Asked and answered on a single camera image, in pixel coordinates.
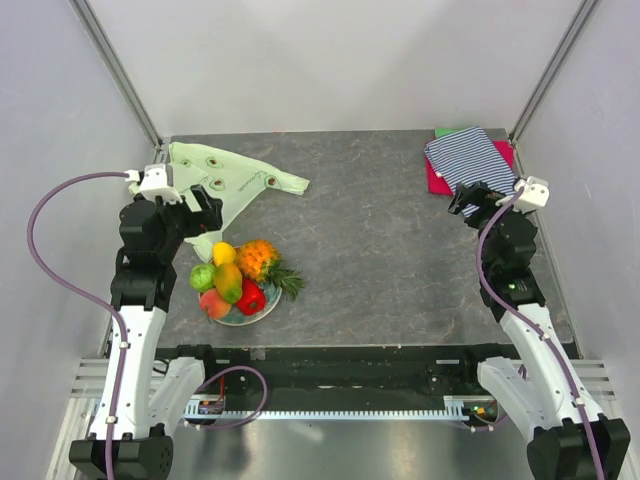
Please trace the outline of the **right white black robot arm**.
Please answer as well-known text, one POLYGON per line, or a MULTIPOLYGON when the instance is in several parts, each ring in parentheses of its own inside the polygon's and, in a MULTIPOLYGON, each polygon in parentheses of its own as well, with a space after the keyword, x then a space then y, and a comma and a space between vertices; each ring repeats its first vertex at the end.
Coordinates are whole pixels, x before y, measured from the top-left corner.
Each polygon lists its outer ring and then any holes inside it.
POLYGON ((536 479, 616 479, 630 445, 623 420, 610 419, 588 392, 552 324, 530 263, 537 227, 531 213, 549 198, 545 182, 520 179, 503 194, 484 182, 456 187, 450 213, 479 233, 476 268, 484 304, 522 361, 472 359, 458 368, 467 392, 487 390, 527 442, 536 479))

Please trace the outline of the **green avocado print plastic bag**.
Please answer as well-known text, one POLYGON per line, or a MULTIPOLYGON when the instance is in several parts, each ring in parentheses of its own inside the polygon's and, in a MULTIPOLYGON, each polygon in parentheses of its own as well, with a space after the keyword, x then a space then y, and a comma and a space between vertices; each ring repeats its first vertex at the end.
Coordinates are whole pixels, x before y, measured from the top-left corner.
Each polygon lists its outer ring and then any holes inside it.
POLYGON ((309 181, 234 152, 194 143, 173 142, 168 147, 173 186, 195 207, 189 187, 200 184, 210 196, 223 202, 223 228, 264 190, 305 193, 309 181))

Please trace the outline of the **orange green toy papaya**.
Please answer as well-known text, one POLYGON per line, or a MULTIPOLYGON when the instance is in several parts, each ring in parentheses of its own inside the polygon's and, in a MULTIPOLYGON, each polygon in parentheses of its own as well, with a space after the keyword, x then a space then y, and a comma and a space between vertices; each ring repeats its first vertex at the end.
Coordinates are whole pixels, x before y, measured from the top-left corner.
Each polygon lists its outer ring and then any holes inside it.
POLYGON ((218 265, 214 274, 214 285, 218 294, 230 304, 238 302, 242 295, 243 276, 234 263, 218 265))

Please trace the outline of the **orange toy pineapple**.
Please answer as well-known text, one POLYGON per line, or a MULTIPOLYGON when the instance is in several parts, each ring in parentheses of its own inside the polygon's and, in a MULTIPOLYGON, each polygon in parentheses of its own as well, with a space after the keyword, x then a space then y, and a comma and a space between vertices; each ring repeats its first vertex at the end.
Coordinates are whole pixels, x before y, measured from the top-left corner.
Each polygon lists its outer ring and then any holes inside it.
POLYGON ((279 250, 267 240, 254 239, 238 247, 235 263, 245 277, 280 288, 290 301, 296 301, 305 287, 301 272, 289 268, 279 250))

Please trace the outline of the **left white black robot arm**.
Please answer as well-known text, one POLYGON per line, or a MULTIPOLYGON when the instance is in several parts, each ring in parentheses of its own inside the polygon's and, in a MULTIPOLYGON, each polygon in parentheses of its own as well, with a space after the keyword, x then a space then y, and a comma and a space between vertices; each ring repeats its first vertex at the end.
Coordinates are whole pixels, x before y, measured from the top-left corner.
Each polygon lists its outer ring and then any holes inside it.
POLYGON ((72 442, 70 463, 89 479, 165 479, 173 461, 173 435, 192 394, 219 382, 208 347, 174 356, 152 387, 159 335, 176 282, 173 259, 184 239, 222 227, 223 203, 193 185, 197 201, 170 204, 136 195, 120 212, 123 241, 116 256, 109 311, 113 344, 105 385, 87 436, 72 442))

